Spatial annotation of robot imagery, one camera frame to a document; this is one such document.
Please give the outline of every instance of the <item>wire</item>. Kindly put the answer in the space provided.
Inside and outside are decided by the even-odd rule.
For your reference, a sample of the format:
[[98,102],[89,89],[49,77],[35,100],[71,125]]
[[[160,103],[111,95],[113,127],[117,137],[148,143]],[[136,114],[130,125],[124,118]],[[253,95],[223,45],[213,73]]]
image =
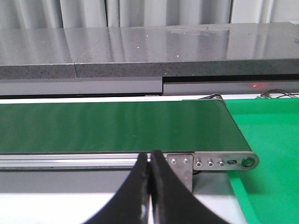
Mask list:
[[298,98],[298,97],[296,97],[295,95],[299,95],[299,93],[285,94],[285,95],[282,95],[282,96],[279,96],[279,97],[275,97],[275,98],[291,97],[291,96],[294,96],[294,97],[292,97],[292,98]]
[[280,93],[280,94],[283,94],[283,96],[289,96],[291,98],[297,98],[296,96],[294,96],[294,94],[291,94],[290,92],[285,91],[285,90],[281,90],[281,89],[273,89],[273,90],[266,91],[265,93],[261,94],[260,97],[272,98],[272,97],[269,96],[269,94],[271,94],[271,93]]

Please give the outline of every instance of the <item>green conveyor belt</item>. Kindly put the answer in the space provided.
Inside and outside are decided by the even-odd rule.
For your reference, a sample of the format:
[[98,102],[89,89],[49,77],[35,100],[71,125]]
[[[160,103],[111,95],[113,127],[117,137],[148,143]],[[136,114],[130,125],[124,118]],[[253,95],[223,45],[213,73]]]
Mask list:
[[229,171],[249,224],[299,223],[299,99],[228,100],[260,158],[257,168]]
[[223,101],[0,105],[0,153],[250,151]]
[[[0,153],[248,149],[223,104],[205,102],[0,105]],[[298,224],[299,99],[226,103],[260,158],[229,172],[248,223]]]

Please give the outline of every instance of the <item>granite countertop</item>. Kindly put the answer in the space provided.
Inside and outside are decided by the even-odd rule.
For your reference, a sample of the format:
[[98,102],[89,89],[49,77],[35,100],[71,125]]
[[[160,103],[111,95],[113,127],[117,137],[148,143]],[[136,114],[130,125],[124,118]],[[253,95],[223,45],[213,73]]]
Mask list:
[[0,79],[299,73],[291,23],[0,30]]

